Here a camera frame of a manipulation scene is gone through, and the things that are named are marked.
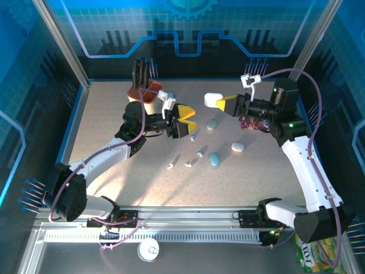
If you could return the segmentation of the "white rounded square earbud case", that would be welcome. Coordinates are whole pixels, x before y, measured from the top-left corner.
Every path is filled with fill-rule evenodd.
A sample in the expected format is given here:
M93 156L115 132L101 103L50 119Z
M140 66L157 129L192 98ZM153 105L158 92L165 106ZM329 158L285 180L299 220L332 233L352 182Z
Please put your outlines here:
M204 105L208 108L218 108L217 101L222 99L223 95L215 92L207 92L204 95Z

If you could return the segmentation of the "beige knife holder orange rim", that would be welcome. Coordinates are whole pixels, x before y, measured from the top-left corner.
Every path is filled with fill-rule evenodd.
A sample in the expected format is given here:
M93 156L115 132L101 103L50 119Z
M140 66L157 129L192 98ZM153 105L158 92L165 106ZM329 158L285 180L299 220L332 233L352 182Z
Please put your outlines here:
M158 92L163 90L163 85L155 80L149 80L148 91L142 90L141 94L144 101L145 111L148 115L161 112L162 101L157 97ZM140 101L139 92L131 86L127 92L127 97L130 102Z

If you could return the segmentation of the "aluminium frame post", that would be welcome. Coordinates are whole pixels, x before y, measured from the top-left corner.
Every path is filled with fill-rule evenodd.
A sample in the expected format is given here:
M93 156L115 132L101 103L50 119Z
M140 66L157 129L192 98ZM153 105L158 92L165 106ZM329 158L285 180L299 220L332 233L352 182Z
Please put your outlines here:
M74 49L72 48L70 41L57 21L56 16L51 10L50 5L46 0L32 0L32 2L42 17L47 28L49 29L51 35L55 39L56 44L64 55L67 63L71 67L77 80L80 82L83 88L89 88L90 81L88 76L82 67L82 64Z
M321 16L317 20L306 44L301 51L294 68L298 70L304 70L308 64L310 58L312 57L316 47L323 38L327 28L329 27L331 21L335 17L339 7L341 6L343 0L328 0L327 5L323 9Z

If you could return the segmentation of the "aluminium side rail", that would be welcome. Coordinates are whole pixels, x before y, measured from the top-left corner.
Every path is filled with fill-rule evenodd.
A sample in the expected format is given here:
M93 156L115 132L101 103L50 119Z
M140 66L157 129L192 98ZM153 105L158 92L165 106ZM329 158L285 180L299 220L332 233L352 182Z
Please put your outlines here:
M88 94L89 88L85 88L82 85L80 85L76 91L76 98L71 108L71 114L61 142L60 150L56 159L56 165L52 169L50 175L51 185L54 190L59 189L58 180L59 177L62 176L63 172L61 168L63 166L67 167L70 164L71 154L74 149Z

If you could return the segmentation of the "aluminium frame rail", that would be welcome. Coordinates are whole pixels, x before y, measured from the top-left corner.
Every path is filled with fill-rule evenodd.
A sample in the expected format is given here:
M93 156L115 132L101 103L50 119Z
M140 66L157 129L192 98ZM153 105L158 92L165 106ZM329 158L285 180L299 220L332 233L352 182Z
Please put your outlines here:
M306 212L303 207L294 207L285 204L282 200L276 200L268 203L268 209L264 205L256 207L127 207L121 206L119 209L137 210L138 218L150 227L173 226L174 223L180 223L185 227L196 226L227 226L238 225L238 214L240 210L257 210L263 213L264 217L282 223L287 227L294 229L299 228L325 228L335 229L336 218L332 208L320 208L316 212ZM90 218L106 219L107 214L98 215L98 211L87 209L78 217L72 217L72 221L85 221Z

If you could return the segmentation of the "black handled knife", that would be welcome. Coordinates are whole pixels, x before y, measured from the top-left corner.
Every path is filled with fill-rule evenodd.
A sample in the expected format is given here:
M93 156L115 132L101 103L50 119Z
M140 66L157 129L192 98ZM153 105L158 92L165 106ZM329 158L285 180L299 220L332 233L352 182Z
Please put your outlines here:
M140 59L134 59L132 67L132 87L134 90L139 86L139 66Z
M149 62L145 62L144 63L144 66L143 66L143 77L142 77L142 80L143 80L143 88L148 88L148 85L149 85L149 76L150 76L150 73L149 73Z
M138 74L139 86L143 84L144 66L145 66L145 58L141 57L139 60L139 74Z

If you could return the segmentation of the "yellow green candy bag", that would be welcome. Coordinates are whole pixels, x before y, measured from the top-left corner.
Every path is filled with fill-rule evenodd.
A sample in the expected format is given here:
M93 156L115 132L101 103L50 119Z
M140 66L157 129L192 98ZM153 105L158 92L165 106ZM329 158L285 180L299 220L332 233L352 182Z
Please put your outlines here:
M336 268L332 268L325 257L327 254L332 263L335 260L336 239L334 237L319 241L324 251L317 242L304 243L298 235L294 236L293 242L296 247L297 263L304 273L347 274L340 261Z

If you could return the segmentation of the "white round lid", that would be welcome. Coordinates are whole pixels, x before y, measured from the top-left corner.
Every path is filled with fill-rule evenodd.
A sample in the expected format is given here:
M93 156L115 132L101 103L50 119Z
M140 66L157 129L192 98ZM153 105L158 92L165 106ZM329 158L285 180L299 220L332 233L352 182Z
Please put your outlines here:
M139 243L137 248L138 257L144 262L153 262L160 252L158 242L153 238L146 238Z

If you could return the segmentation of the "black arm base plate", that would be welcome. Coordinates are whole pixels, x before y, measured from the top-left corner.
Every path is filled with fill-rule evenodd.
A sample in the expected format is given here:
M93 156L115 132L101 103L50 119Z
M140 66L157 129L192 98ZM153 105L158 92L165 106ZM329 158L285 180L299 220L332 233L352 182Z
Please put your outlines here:
M87 220L87 228L101 228L105 225L108 228L134 228L137 224L138 211L120 209L118 212L111 213L111 216L102 219L102 222L95 217Z
M269 220L264 217L263 213L257 210L240 210L237 211L238 221L241 228L280 228L283 224Z

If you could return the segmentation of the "red candy packet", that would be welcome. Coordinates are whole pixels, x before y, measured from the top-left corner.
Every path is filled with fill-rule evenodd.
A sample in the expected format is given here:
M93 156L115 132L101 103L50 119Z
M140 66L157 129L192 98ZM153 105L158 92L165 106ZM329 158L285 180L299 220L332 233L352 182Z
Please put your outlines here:
M264 133L270 132L270 124L268 120L255 118L252 116L242 117L241 128L250 128L252 130L258 130Z

